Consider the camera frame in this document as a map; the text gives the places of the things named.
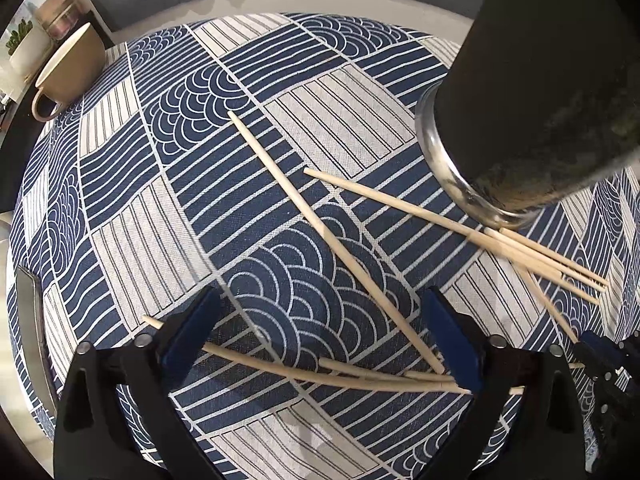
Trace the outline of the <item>wooden chopstick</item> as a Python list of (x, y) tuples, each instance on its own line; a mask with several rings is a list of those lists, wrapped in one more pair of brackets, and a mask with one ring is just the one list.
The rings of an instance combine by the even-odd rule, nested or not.
[(495, 240), (498, 240), (500, 244), (504, 246), (508, 246), (517, 250), (523, 255), (526, 255), (528, 261), (536, 261), (538, 266), (545, 266), (546, 268), (553, 269), (555, 273), (569, 276), (570, 278), (574, 278), (578, 282), (582, 284), (588, 285), (598, 292), (604, 292), (605, 286), (597, 281), (593, 281), (591, 278), (587, 278), (584, 274), (579, 273), (578, 271), (566, 266), (563, 263), (559, 263), (556, 260), (551, 259), (548, 256), (541, 254), (540, 252), (535, 252), (532, 248), (529, 248), (523, 244), (516, 242), (515, 240), (511, 240), (509, 237), (495, 231), (487, 226), (484, 227), (484, 233)]
[(513, 263), (524, 266), (526, 270), (532, 271), (533, 274), (537, 274), (542, 278), (545, 278), (549, 282), (565, 288), (569, 292), (572, 292), (574, 295), (591, 302), (595, 306), (598, 306), (600, 304), (600, 301), (597, 300), (596, 297), (589, 295), (588, 292), (585, 292), (569, 281), (564, 280), (564, 275), (557, 274), (553, 269), (546, 268), (545, 266), (538, 266), (536, 261), (528, 261), (526, 255), (521, 254), (513, 248), (500, 244), (498, 240), (495, 240), (494, 238), (486, 235), (484, 231), (480, 232), (471, 229), (462, 223), (455, 222), (454, 220), (450, 220), (444, 216), (441, 216), (440, 214), (435, 214), (434, 212), (431, 212), (427, 209), (410, 204), (405, 200), (401, 200), (400, 198), (390, 196), (386, 193), (374, 190), (373, 188), (368, 188), (367, 186), (356, 182), (345, 180), (340, 177), (331, 176), (330, 174), (326, 174), (322, 171), (305, 168), (304, 173), (309, 177), (319, 179), (323, 182), (337, 186), (338, 188), (344, 188), (344, 190), (346, 191), (370, 198), (370, 200), (375, 200), (376, 202), (383, 205), (401, 210), (406, 214), (411, 214), (412, 216), (421, 218), (427, 222), (437, 224), (438, 226), (441, 226), (442, 228), (445, 228), (449, 231), (464, 235), (469, 239), (470, 242), (480, 248), (485, 249), (486, 252), (491, 252), (496, 256), (507, 258)]
[(252, 356), (247, 356), (240, 352), (216, 346), (216, 344), (212, 344), (209, 341), (204, 342), (202, 351), (206, 352), (210, 356), (218, 356), (218, 358), (230, 361), (234, 364), (248, 366), (250, 368), (254, 368), (254, 370), (260, 370), (261, 372), (270, 373), (284, 378), (295, 379), (300, 382), (311, 382), (312, 384), (322, 386), (384, 392), (446, 392), (470, 394), (469, 390), (457, 386), (454, 382), (417, 382), (416, 380), (409, 379), (368, 379), (321, 374), (311, 372), (310, 370), (301, 370), (300, 368), (288, 367), (275, 362), (268, 362), (253, 358)]
[(560, 329), (564, 332), (567, 338), (573, 344), (577, 344), (579, 339), (572, 329), (572, 326), (570, 326), (570, 323), (567, 322), (561, 311), (557, 307), (555, 307), (550, 298), (542, 291), (540, 285), (532, 278), (532, 276), (524, 268), (524, 266), (520, 266), (519, 264), (517, 264), (516, 266), (514, 266), (514, 270), (528, 287), (528, 289), (532, 292), (535, 298), (546, 308), (550, 316), (555, 320), (556, 324), (560, 326)]
[(238, 129), (240, 135), (245, 142), (254, 151), (255, 155), (260, 159), (262, 164), (274, 177), (274, 180), (278, 182), (278, 185), (282, 188), (291, 202), (296, 206), (299, 212), (309, 222), (309, 224), (316, 230), (321, 236), (322, 240), (326, 242), (329, 248), (340, 258), (346, 268), (354, 274), (357, 281), (364, 287), (373, 300), (383, 310), (383, 312), (390, 318), (391, 321), (397, 326), (398, 330), (403, 333), (413, 348), (422, 356), (422, 358), (428, 363), (428, 365), (434, 370), (435, 373), (444, 374), (445, 367), (439, 359), (436, 358), (435, 353), (430, 349), (426, 342), (419, 336), (419, 334), (412, 328), (410, 323), (405, 317), (398, 311), (398, 309), (390, 302), (386, 297), (382, 289), (378, 287), (378, 284), (372, 280), (367, 271), (363, 269), (362, 265), (352, 256), (347, 248), (341, 243), (341, 241), (333, 234), (333, 232), (323, 223), (318, 217), (318, 214), (309, 206), (304, 200), (302, 194), (297, 191), (297, 188), (292, 185), (288, 177), (280, 170), (276, 162), (270, 157), (267, 151), (262, 147), (257, 139), (250, 132), (250, 129), (244, 125), (238, 116), (233, 112), (229, 112), (228, 116)]
[(585, 276), (589, 278), (591, 281), (598, 283), (604, 287), (608, 287), (610, 284), (606, 278), (603, 276), (594, 273), (587, 269), (585, 266), (570, 260), (558, 252), (554, 252), (550, 248), (546, 246), (542, 246), (541, 244), (530, 240), (529, 238), (518, 234), (518, 232), (514, 232), (508, 229), (500, 229), (497, 231), (497, 234), (500, 235), (502, 240), (510, 240), (515, 244), (517, 248), (527, 248), (529, 252), (533, 254), (534, 257), (537, 257), (541, 261), (545, 261), (546, 263), (550, 263), (554, 261), (557, 263), (562, 269), (570, 269), (575, 273), (580, 274), (581, 276)]
[(379, 372), (378, 370), (368, 370), (367, 368), (363, 368), (360, 366), (343, 363), (340, 361), (334, 361), (327, 358), (320, 358), (319, 365), (327, 370), (332, 370), (332, 372), (347, 374), (349, 376), (366, 378), (366, 379), (382, 379), (382, 380), (393, 380), (394, 382), (403, 382), (404, 380), (414, 380), (409, 379), (404, 376), (405, 372), (400, 375), (387, 374), (383, 372)]
[[(408, 370), (405, 372), (405, 377), (414, 380), (422, 380), (422, 382), (455, 382), (456, 380), (446, 374), (437, 374), (437, 373), (427, 373), (427, 372), (416, 372), (415, 370)], [(524, 388), (522, 386), (512, 387), (510, 389), (510, 393), (512, 396), (521, 396), (524, 393)]]

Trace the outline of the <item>black smartphone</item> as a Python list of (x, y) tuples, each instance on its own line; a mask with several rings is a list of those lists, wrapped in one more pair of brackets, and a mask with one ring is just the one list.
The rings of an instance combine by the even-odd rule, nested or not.
[(58, 395), (48, 359), (40, 281), (24, 266), (19, 266), (15, 271), (15, 286), (26, 368), (35, 394), (47, 412), (56, 417)]

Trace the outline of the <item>blue white patterned tablecloth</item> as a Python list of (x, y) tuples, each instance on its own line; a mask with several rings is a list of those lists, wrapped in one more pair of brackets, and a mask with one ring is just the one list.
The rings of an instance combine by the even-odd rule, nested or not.
[[(232, 110), (421, 336), (420, 289), (514, 347), (570, 341), (510, 263), (465, 237), (330, 188), (314, 167), (481, 229), (442, 190), (414, 135), (420, 96), (455, 44), (326, 14), (246, 14), (178, 25), (107, 50), (96, 84), (38, 125), (11, 208), (6, 305), (28, 409), (53, 439), (18, 329), (15, 271), (39, 276), (56, 390), (84, 340), (126, 344), (143, 315), (221, 288), (221, 347), (325, 373), (327, 358), (403, 375), (430, 369), (334, 256), (229, 122)], [(594, 306), (540, 286), (572, 329), (639, 329), (639, 185), (625, 169), (546, 208), (524, 236), (608, 280)], [(200, 356), (171, 393), (228, 479), (410, 479), (470, 398), (292, 382)]]

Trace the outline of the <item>black cylindrical utensil holder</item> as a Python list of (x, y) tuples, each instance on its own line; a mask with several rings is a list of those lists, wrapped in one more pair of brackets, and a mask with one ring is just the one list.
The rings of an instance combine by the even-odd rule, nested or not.
[(484, 0), (416, 106), (434, 177), (471, 218), (519, 229), (639, 156), (639, 0)]

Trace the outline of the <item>beige ceramic mug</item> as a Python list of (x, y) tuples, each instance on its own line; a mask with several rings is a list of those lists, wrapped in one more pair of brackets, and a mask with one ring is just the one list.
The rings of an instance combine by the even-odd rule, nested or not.
[[(50, 122), (82, 96), (96, 81), (106, 61), (102, 39), (91, 23), (80, 26), (51, 56), (39, 74), (32, 99), (32, 116), (38, 122)], [(43, 116), (38, 112), (39, 100), (45, 96), (55, 102), (53, 112)]]

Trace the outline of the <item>white pot with green plant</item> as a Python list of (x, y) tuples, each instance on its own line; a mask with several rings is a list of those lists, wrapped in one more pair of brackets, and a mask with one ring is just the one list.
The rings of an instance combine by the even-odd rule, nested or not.
[(4, 40), (12, 70), (23, 79), (30, 78), (41, 66), (53, 44), (49, 35), (31, 20), (24, 18), (9, 30)]

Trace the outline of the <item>pink candle jar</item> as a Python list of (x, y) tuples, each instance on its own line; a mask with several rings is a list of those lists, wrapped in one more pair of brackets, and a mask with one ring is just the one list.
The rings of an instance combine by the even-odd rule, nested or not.
[(63, 41), (87, 23), (87, 14), (78, 0), (44, 0), (35, 10), (35, 18), (54, 41)]

